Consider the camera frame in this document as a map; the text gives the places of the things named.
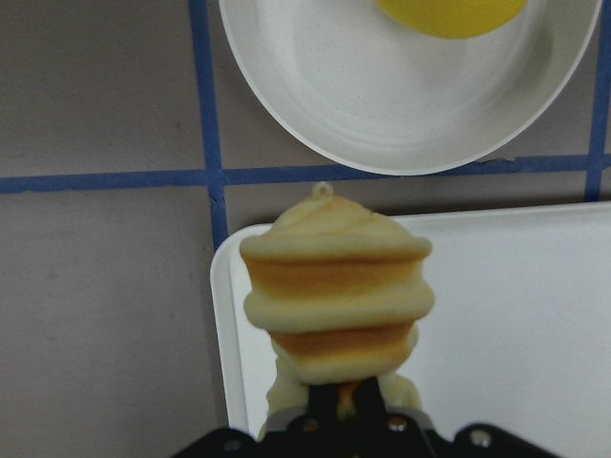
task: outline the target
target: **white tray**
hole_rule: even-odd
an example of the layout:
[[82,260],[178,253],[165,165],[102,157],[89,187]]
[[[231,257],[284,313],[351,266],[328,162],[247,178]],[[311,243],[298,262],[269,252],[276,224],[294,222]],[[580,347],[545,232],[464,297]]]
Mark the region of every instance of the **white tray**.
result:
[[386,175],[471,162],[526,129],[578,65],[601,0],[531,0],[466,40],[411,31],[373,0],[220,0],[269,113],[312,150]]
[[[611,456],[611,204],[397,217],[428,238],[435,292],[399,373],[445,437],[492,422],[574,458]],[[275,378],[246,320],[250,280],[232,235],[211,268],[229,422],[258,434]]]

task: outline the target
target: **ice cream cone toy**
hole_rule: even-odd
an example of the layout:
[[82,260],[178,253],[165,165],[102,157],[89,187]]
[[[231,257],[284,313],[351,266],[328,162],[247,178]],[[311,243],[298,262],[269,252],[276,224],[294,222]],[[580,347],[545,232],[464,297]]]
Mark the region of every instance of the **ice cream cone toy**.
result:
[[269,414],[304,406],[309,385],[337,384],[338,415],[349,416],[351,392],[370,377],[389,405],[419,407],[415,386],[394,371],[432,308],[422,278],[431,250],[393,219],[334,196],[328,183],[242,241],[252,283],[244,310],[277,354]]

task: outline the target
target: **yellow ball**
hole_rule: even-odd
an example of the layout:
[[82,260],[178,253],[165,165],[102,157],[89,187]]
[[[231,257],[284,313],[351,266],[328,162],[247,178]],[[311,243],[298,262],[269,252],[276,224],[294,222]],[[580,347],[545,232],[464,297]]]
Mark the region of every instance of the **yellow ball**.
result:
[[389,17],[442,38],[470,38],[513,19],[527,0],[376,0]]

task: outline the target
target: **plate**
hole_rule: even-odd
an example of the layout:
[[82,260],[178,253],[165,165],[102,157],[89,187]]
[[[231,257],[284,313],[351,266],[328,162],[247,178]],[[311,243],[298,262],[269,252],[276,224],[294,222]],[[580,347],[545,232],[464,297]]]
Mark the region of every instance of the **plate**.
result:
[[479,159],[552,103],[590,40],[601,0],[531,0],[466,40],[411,31],[373,0],[220,0],[243,76],[315,152],[411,176]]
[[[611,202],[395,218],[433,246],[435,305],[398,372],[437,431],[491,422],[560,456],[611,456]],[[268,227],[233,234],[210,274],[229,423],[254,436],[275,355],[244,315],[238,247]]]

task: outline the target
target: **tabletop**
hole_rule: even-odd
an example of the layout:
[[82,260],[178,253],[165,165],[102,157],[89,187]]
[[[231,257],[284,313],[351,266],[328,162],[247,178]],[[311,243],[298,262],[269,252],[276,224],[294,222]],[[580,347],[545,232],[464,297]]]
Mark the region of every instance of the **tabletop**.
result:
[[226,422],[210,262],[312,182],[387,215],[610,199],[610,3],[524,132],[389,177],[269,115],[217,1],[2,2],[0,454],[163,457]]

